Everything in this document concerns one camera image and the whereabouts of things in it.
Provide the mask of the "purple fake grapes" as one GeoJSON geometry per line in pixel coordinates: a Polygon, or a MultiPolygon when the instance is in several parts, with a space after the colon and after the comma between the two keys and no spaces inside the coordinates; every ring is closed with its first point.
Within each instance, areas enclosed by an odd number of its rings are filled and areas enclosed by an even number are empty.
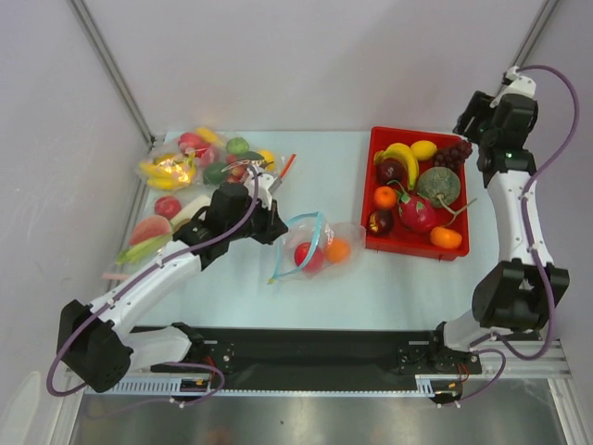
{"type": "Polygon", "coordinates": [[[459,140],[455,144],[439,149],[433,156],[435,167],[446,167],[457,172],[473,153],[473,145],[469,141],[459,140]]]}

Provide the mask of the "clear zip bag blue seal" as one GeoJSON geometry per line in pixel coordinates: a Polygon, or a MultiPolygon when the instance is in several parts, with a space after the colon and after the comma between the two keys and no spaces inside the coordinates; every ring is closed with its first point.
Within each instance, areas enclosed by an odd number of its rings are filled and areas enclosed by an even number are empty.
{"type": "Polygon", "coordinates": [[[281,236],[276,244],[276,262],[268,283],[275,284],[290,280],[309,280],[317,277],[326,278],[349,272],[359,261],[365,247],[365,228],[353,222],[328,222],[319,211],[299,214],[288,223],[288,233],[281,236]],[[351,246],[350,258],[338,264],[332,264],[324,257],[324,250],[329,241],[340,237],[351,246]],[[319,248],[324,257],[322,268],[316,273],[306,273],[297,267],[293,260],[296,247],[301,243],[311,243],[311,251],[319,248]]]}

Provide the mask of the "orange fake tangerine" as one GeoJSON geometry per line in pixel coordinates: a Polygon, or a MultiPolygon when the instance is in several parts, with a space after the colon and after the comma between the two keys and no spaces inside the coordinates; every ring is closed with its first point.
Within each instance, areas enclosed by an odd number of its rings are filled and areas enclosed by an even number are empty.
{"type": "Polygon", "coordinates": [[[429,235],[430,242],[439,248],[456,249],[461,246],[463,237],[455,230],[443,226],[432,229],[429,235]]]}
{"type": "Polygon", "coordinates": [[[343,263],[350,258],[351,246],[343,238],[335,237],[329,241],[324,250],[324,257],[332,264],[343,263]]]}

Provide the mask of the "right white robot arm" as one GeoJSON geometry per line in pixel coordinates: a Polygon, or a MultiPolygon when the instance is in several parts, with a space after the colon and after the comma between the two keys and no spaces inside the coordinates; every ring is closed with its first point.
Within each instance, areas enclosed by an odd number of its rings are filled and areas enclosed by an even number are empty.
{"type": "Polygon", "coordinates": [[[524,148],[538,104],[532,97],[507,93],[495,98],[473,94],[453,130],[478,147],[477,168],[493,204],[498,230],[498,264],[478,283],[472,307],[441,324],[442,340],[427,349],[427,360],[448,372],[489,339],[509,345],[509,336],[545,329],[541,349],[521,360],[537,360],[555,337],[556,307],[570,284],[567,270],[555,266],[546,246],[536,205],[536,178],[542,172],[524,148]]]}

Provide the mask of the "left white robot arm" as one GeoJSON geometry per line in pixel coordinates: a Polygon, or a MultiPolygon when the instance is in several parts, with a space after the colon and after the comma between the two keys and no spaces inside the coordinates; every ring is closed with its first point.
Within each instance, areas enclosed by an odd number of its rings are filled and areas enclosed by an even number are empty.
{"type": "Polygon", "coordinates": [[[60,363],[97,393],[142,369],[215,373],[205,360],[207,348],[198,329],[174,323],[138,332],[137,323],[175,287],[225,255],[233,241],[250,238],[270,245],[286,232],[277,202],[261,179],[224,183],[211,197],[202,197],[192,217],[138,272],[88,304],[75,299],[62,309],[48,392],[60,393],[53,385],[60,363]]]}

